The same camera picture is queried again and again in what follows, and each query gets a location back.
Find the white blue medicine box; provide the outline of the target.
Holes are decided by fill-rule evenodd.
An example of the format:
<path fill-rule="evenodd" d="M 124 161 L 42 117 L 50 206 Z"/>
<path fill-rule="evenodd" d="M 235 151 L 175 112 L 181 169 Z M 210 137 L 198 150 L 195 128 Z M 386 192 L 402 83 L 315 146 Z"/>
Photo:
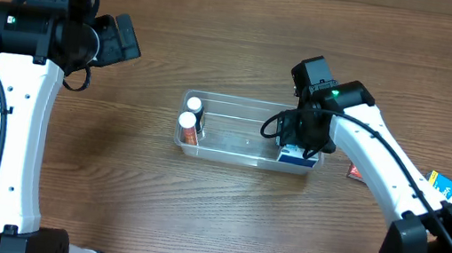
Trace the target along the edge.
<path fill-rule="evenodd" d="M 282 146 L 279 150 L 277 161 L 306 166 L 307 168 L 314 167 L 320 161 L 320 156 L 316 154 L 313 155 L 312 157 L 304 158 L 304 151 L 305 149 L 300 148 L 296 145 L 290 144 Z"/>

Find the red medicine box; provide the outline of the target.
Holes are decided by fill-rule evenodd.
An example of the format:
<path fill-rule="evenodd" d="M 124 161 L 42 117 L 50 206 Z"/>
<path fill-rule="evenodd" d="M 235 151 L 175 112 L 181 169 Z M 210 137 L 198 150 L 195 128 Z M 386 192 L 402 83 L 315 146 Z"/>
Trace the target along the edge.
<path fill-rule="evenodd" d="M 348 171 L 346 172 L 346 176 L 349 178 L 353 178 L 354 180 L 358 180 L 360 182 L 364 182 L 362 175 L 352 162 L 348 168 Z"/>

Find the black tube white cap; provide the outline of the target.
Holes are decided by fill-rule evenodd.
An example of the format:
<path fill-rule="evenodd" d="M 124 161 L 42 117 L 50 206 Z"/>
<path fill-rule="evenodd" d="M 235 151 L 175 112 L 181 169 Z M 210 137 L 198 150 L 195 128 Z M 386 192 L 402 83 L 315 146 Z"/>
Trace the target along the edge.
<path fill-rule="evenodd" d="M 189 112 L 195 115 L 196 119 L 196 132 L 198 134 L 202 133 L 204 125 L 204 105 L 202 100 L 198 97 L 191 97 L 186 101 L 186 108 Z"/>

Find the orange Redoxon tube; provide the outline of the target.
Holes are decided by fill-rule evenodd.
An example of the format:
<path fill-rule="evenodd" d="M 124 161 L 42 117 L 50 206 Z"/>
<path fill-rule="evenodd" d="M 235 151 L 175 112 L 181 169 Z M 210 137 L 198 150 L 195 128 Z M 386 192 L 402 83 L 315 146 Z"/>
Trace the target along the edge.
<path fill-rule="evenodd" d="M 181 127 L 185 143 L 188 145 L 198 145 L 196 124 L 195 114 L 191 112 L 182 112 L 178 118 L 178 125 Z"/>

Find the blue yellow VapoDrops box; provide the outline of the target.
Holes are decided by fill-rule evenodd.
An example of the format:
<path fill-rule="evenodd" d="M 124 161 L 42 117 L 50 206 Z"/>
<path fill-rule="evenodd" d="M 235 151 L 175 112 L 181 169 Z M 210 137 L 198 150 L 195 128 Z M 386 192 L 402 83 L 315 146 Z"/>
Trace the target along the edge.
<path fill-rule="evenodd" d="M 448 202 L 452 203 L 452 180 L 440 174 L 436 170 L 432 170 L 426 175 L 428 182 L 432 187 L 442 193 Z"/>

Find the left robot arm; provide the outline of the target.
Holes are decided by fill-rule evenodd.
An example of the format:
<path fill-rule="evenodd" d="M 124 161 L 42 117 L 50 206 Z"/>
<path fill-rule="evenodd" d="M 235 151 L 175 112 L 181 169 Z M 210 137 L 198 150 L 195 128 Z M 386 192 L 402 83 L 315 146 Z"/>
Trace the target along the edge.
<path fill-rule="evenodd" d="M 139 57 L 130 16 L 100 0 L 0 2 L 0 253 L 102 253 L 41 225 L 47 127 L 67 77 Z"/>

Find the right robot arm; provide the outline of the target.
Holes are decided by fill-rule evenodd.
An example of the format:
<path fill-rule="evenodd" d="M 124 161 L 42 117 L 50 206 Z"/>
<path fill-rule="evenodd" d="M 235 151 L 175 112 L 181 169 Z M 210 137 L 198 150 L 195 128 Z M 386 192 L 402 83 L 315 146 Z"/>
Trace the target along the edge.
<path fill-rule="evenodd" d="M 339 83 L 322 56 L 290 73 L 298 103 L 275 118 L 277 144 L 300 148 L 305 160 L 344 151 L 384 215 L 378 253 L 452 253 L 452 201 L 405 155 L 366 87 Z"/>

